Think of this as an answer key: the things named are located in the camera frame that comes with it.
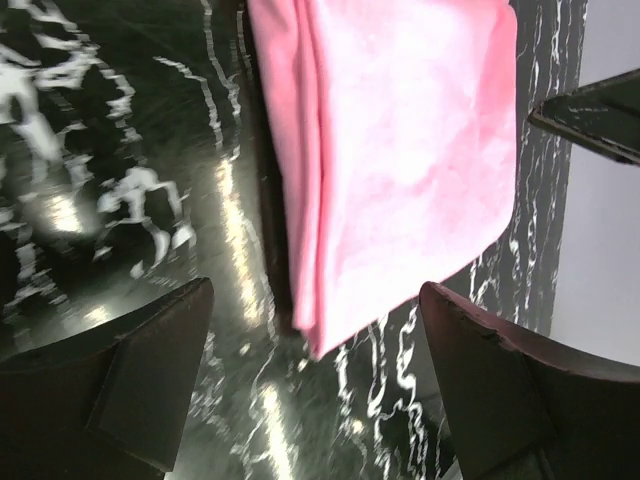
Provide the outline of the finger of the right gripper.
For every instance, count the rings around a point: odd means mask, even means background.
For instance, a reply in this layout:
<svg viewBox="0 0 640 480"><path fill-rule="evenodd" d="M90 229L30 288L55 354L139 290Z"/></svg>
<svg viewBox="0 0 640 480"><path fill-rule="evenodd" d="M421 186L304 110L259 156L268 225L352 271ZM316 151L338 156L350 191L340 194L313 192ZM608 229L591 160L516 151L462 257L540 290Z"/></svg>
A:
<svg viewBox="0 0 640 480"><path fill-rule="evenodd" d="M541 101L529 122L617 163L639 163L639 71Z"/></svg>

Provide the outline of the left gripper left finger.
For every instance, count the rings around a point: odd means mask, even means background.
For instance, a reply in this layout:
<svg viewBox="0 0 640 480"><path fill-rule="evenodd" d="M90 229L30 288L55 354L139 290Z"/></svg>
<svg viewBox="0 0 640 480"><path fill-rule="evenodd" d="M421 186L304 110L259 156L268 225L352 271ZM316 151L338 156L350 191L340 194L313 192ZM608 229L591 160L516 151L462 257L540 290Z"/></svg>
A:
<svg viewBox="0 0 640 480"><path fill-rule="evenodd" d="M173 470L214 290L197 278L1 363L4 479L162 479Z"/></svg>

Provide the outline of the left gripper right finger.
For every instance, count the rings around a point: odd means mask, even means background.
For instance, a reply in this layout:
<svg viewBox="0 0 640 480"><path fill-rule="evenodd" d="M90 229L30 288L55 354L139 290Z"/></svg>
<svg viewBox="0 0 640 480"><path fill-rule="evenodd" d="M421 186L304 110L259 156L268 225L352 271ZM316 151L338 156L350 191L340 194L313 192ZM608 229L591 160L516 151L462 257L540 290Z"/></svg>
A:
<svg viewBox="0 0 640 480"><path fill-rule="evenodd" d="M433 282L419 306L463 478L638 478L638 367L563 345Z"/></svg>

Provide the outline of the pink t shirt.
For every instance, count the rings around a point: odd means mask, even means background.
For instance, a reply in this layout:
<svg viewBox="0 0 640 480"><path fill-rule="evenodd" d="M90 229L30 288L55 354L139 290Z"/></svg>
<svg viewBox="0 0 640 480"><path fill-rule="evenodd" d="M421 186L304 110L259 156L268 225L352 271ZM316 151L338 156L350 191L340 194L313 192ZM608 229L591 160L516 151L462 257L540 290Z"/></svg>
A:
<svg viewBox="0 0 640 480"><path fill-rule="evenodd" d="M293 326L321 358L508 226L517 19L506 1L252 1Z"/></svg>

